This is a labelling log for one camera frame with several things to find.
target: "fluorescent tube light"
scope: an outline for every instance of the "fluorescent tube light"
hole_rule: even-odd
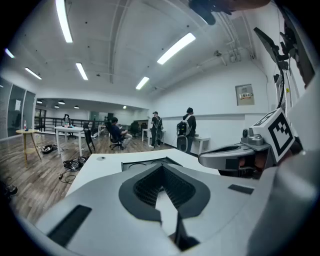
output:
[[[158,63],[163,65],[165,64],[173,55],[175,55],[177,52],[179,52],[183,47],[190,44],[192,41],[194,41],[196,38],[193,34],[188,33],[184,37],[182,37],[178,42],[176,42],[169,50],[165,52],[164,55],[161,56],[160,59],[158,59]]]
[[[79,70],[82,78],[83,78],[84,80],[88,80],[88,77],[86,76],[86,73],[85,73],[85,71],[84,71],[84,68],[82,67],[82,64],[81,64],[81,63],[76,63],[75,65],[76,65],[76,67],[78,68],[78,70]]]
[[[5,48],[5,53],[8,54],[11,58],[14,58],[15,56],[7,49]]]
[[[66,3],[65,0],[55,0],[56,12],[58,13],[58,18],[60,26],[64,35],[64,39],[67,43],[72,43],[72,37],[70,33],[70,28],[68,25]]]
[[[140,83],[136,86],[136,89],[137,90],[140,90],[141,88],[142,88],[142,86],[144,86],[145,85],[145,83],[146,82],[148,82],[148,80],[149,80],[149,77],[144,77],[144,78],[142,78],[142,80],[140,81]]]
[[[34,75],[36,78],[42,80],[42,78],[40,76],[38,76],[37,74],[35,74],[34,72],[32,72],[29,68],[25,68],[26,71],[28,71],[30,74]]]

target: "black railing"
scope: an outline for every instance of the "black railing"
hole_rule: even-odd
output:
[[[96,120],[81,120],[81,119],[71,119],[71,125],[74,127],[83,127],[84,123],[88,123],[91,134],[98,132],[98,126],[104,125],[104,121]],[[55,127],[64,126],[65,120],[63,118],[55,117],[35,117],[34,118],[34,128],[40,130],[41,132],[53,132],[55,133]]]

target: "pants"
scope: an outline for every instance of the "pants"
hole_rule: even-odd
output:
[[[126,133],[125,135],[123,135],[123,138],[124,138],[124,141],[123,141],[123,144],[122,144],[122,145],[123,145],[124,147],[126,147],[126,146],[129,144],[129,142],[131,141],[132,135]]]
[[[156,140],[158,142],[158,145],[160,146],[160,142],[161,140],[160,139],[157,139],[157,130],[151,130],[151,135],[152,135],[152,143],[151,143],[151,146],[154,147],[155,146],[155,143],[156,143]]]
[[[192,146],[192,142],[194,141],[194,137],[187,136],[186,139],[188,140],[188,147],[186,149],[186,153],[190,155],[191,146]]]

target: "wooden stool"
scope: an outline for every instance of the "wooden stool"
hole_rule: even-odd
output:
[[[22,130],[16,130],[15,132],[17,134],[23,134],[23,148],[24,148],[24,164],[25,164],[25,168],[28,168],[28,165],[27,165],[27,154],[30,154],[30,153],[33,153],[33,152],[36,151],[36,153],[38,154],[38,156],[40,158],[40,161],[42,161],[42,159],[41,159],[41,157],[39,155],[39,152],[37,150],[37,147],[36,147],[36,144],[35,144],[35,141],[34,141],[34,136],[33,136],[33,134],[36,133],[37,130],[29,129],[29,130],[25,131],[24,129],[22,129]],[[31,135],[31,139],[32,139],[34,148],[28,148],[27,149],[27,134]]]

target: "electrical panel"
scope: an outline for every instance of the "electrical panel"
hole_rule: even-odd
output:
[[[254,92],[251,84],[237,85],[235,87],[236,104],[247,106],[255,104]]]

